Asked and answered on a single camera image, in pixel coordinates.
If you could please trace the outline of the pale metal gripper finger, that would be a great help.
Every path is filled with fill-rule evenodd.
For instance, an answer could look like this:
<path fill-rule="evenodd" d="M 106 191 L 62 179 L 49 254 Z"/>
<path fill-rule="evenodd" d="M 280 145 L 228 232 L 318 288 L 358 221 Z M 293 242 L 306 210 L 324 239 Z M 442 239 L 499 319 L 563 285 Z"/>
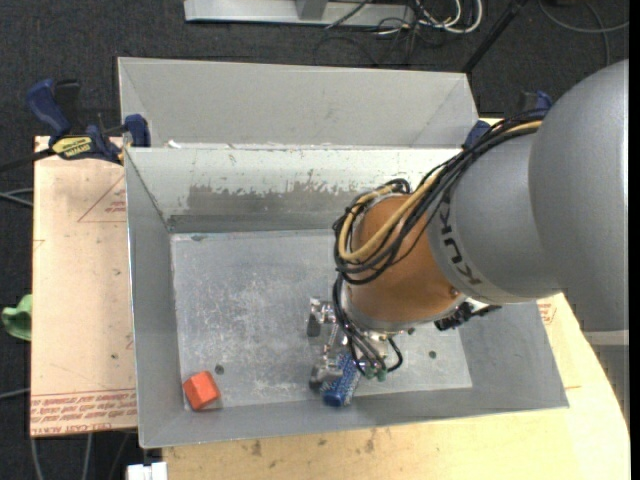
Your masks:
<path fill-rule="evenodd" d="M 309 338 L 319 337 L 325 326 L 337 322 L 334 304 L 329 300 L 311 297 L 309 306 L 306 335 Z"/>
<path fill-rule="evenodd" d="M 344 347 L 323 349 L 311 369 L 308 386 L 312 391 L 319 391 L 323 384 L 332 383 L 344 376 L 344 367 L 340 365 L 344 352 Z"/>

